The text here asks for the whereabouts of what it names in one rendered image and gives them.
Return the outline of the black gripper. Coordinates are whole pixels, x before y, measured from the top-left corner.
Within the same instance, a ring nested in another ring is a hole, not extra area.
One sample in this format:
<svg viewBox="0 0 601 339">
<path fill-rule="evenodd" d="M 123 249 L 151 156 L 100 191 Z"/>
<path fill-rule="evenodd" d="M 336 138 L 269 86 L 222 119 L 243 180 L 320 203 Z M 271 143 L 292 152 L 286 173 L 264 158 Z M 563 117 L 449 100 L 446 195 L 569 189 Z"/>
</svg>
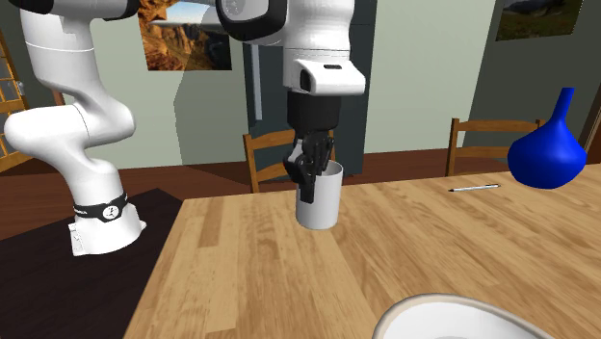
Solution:
<svg viewBox="0 0 601 339">
<path fill-rule="evenodd" d="M 303 137 L 294 139 L 283 165 L 291 180 L 299 185 L 302 202 L 314 202 L 316 176 L 335 159 L 332 129 L 339 123 L 341 100 L 340 96 L 287 92 L 287 122 L 298 137 Z M 316 131 L 327 134 L 312 133 Z"/>
</svg>

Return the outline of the white cup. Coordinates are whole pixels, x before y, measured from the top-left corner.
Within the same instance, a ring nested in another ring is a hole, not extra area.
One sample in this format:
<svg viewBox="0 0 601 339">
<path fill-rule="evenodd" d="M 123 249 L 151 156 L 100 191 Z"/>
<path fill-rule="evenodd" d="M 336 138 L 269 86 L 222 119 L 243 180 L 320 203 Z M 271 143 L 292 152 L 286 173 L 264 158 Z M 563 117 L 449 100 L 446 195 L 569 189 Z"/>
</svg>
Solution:
<svg viewBox="0 0 601 339">
<path fill-rule="evenodd" d="M 296 219 L 300 225 L 325 230 L 337 224 L 343 173 L 339 163 L 329 160 L 327 169 L 316 177 L 312 203 L 303 202 L 301 189 L 296 188 Z"/>
</svg>

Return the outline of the wooden chair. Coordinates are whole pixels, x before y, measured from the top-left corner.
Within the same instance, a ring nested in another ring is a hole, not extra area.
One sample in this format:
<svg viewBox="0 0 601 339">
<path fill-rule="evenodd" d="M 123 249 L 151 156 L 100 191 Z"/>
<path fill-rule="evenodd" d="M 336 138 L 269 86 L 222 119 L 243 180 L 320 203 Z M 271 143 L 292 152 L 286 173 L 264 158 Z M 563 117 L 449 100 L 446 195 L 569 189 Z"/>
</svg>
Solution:
<svg viewBox="0 0 601 339">
<path fill-rule="evenodd" d="M 454 117 L 451 122 L 447 159 L 445 166 L 445 175 L 464 175 L 476 174 L 475 171 L 455 172 L 456 158 L 506 158 L 509 153 L 508 146 L 457 146 L 459 132 L 533 132 L 545 123 L 544 119 L 537 119 L 535 122 L 523 120 L 466 120 L 460 121 Z"/>
<path fill-rule="evenodd" d="M 279 164 L 270 165 L 262 170 L 258 170 L 255 164 L 254 151 L 288 143 L 293 145 L 295 138 L 297 138 L 297 136 L 292 129 L 268 133 L 257 138 L 253 138 L 250 134 L 245 134 L 243 136 L 251 181 L 251 191 L 253 193 L 259 192 L 260 182 L 288 174 L 284 168 L 283 160 Z"/>
</svg>

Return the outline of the dark grey door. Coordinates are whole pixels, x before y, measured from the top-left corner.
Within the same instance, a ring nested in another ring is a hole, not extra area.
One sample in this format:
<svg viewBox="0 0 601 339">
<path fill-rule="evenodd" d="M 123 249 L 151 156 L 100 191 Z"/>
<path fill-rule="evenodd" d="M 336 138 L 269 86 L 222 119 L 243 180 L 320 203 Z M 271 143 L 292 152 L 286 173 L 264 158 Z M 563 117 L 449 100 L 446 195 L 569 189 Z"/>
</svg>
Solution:
<svg viewBox="0 0 601 339">
<path fill-rule="evenodd" d="M 351 60 L 367 78 L 371 77 L 375 23 L 378 0 L 355 0 L 350 27 Z M 260 46 L 258 61 L 252 58 L 252 48 L 243 45 L 245 83 L 247 90 L 248 132 L 258 137 L 270 132 L 287 130 L 286 89 L 282 86 L 282 48 Z M 257 64 L 259 78 L 252 75 Z M 344 174 L 362 172 L 369 93 L 344 96 L 341 99 L 339 123 L 333 131 L 335 159 Z"/>
</svg>

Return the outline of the wooden table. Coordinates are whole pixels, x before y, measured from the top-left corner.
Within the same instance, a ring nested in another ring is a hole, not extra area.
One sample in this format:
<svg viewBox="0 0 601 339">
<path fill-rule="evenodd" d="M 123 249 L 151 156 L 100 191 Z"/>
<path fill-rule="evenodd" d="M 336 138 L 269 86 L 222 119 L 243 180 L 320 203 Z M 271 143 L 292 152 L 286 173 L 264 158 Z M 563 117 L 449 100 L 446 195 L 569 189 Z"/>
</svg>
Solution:
<svg viewBox="0 0 601 339">
<path fill-rule="evenodd" d="M 291 191 L 186 200 L 123 339 L 371 339 L 424 293 L 601 339 L 601 164 L 551 191 L 507 172 L 346 186 L 329 230 L 294 212 Z"/>
</svg>

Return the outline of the silver pen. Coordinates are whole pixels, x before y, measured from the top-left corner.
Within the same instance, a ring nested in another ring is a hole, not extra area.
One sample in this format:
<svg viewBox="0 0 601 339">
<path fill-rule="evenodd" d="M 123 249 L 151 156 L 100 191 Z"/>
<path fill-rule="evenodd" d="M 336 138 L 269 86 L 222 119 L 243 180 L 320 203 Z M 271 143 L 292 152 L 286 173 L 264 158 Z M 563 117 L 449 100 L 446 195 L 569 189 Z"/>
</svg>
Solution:
<svg viewBox="0 0 601 339">
<path fill-rule="evenodd" d="M 451 193 L 470 192 L 470 191 L 478 191 L 478 190 L 495 189 L 495 188 L 500 188 L 500 187 L 501 187 L 500 184 L 486 184 L 486 185 L 481 185 L 481 186 L 453 188 L 453 189 L 449 189 L 448 192 L 451 192 Z"/>
</svg>

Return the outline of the white bowl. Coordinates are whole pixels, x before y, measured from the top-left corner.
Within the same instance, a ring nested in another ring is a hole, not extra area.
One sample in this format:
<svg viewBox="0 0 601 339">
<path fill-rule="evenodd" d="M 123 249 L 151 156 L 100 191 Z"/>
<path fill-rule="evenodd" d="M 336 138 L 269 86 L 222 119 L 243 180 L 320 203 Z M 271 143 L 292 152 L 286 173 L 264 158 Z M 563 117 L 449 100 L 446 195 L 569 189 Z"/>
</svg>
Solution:
<svg viewBox="0 0 601 339">
<path fill-rule="evenodd" d="M 555 339 L 495 305 L 442 293 L 420 294 L 393 304 L 372 339 Z"/>
</svg>

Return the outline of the blue vase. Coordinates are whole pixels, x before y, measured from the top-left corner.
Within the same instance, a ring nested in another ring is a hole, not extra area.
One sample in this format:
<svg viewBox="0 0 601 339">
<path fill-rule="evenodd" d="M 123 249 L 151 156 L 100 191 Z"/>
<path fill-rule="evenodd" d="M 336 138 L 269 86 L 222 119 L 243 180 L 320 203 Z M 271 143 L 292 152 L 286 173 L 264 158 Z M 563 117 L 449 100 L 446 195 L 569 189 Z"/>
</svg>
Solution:
<svg viewBox="0 0 601 339">
<path fill-rule="evenodd" d="M 588 155 L 566 124 L 574 92 L 572 87 L 562 88 L 551 117 L 510 146 L 508 166 L 519 183 L 537 189 L 557 189 L 584 169 Z"/>
</svg>

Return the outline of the dark robot stand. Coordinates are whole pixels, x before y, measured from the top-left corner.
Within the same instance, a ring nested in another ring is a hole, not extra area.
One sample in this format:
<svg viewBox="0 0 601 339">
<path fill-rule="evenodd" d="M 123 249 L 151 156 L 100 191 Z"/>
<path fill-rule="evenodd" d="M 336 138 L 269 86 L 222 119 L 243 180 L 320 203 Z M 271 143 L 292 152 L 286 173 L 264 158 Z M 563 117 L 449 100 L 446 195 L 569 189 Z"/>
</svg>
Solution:
<svg viewBox="0 0 601 339">
<path fill-rule="evenodd" d="M 0 339 L 123 339 L 182 205 L 131 199 L 146 228 L 130 246 L 73 256 L 68 220 L 0 241 Z"/>
</svg>

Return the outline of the wooden glass-pane door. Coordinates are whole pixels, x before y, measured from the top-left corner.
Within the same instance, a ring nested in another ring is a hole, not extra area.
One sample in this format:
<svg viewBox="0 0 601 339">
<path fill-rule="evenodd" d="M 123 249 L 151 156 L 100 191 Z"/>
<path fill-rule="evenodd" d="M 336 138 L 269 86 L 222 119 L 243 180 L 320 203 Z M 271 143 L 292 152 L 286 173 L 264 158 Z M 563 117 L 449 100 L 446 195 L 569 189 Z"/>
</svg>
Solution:
<svg viewBox="0 0 601 339">
<path fill-rule="evenodd" d="M 0 172 L 14 168 L 31 159 L 17 151 L 5 132 L 7 119 L 29 108 L 22 83 L 14 66 L 11 52 L 0 30 Z"/>
</svg>

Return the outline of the canyon wall picture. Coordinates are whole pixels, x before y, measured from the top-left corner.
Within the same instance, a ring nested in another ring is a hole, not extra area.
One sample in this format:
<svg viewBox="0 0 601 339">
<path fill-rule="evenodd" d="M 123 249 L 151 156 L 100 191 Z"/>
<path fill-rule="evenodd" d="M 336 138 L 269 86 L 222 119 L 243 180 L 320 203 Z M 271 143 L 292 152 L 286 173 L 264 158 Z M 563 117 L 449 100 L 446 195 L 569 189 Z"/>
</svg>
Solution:
<svg viewBox="0 0 601 339">
<path fill-rule="evenodd" d="M 229 70 L 229 36 L 216 0 L 140 0 L 138 19 L 149 70 Z"/>
</svg>

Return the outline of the green landscape wall picture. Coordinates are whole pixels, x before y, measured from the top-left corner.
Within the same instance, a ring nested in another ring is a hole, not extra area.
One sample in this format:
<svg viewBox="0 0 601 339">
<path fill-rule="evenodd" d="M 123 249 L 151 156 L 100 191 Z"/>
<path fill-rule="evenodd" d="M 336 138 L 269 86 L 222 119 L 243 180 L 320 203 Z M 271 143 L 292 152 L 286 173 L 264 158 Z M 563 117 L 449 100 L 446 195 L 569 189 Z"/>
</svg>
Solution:
<svg viewBox="0 0 601 339">
<path fill-rule="evenodd" d="M 496 41 L 571 35 L 584 0 L 504 0 Z"/>
</svg>

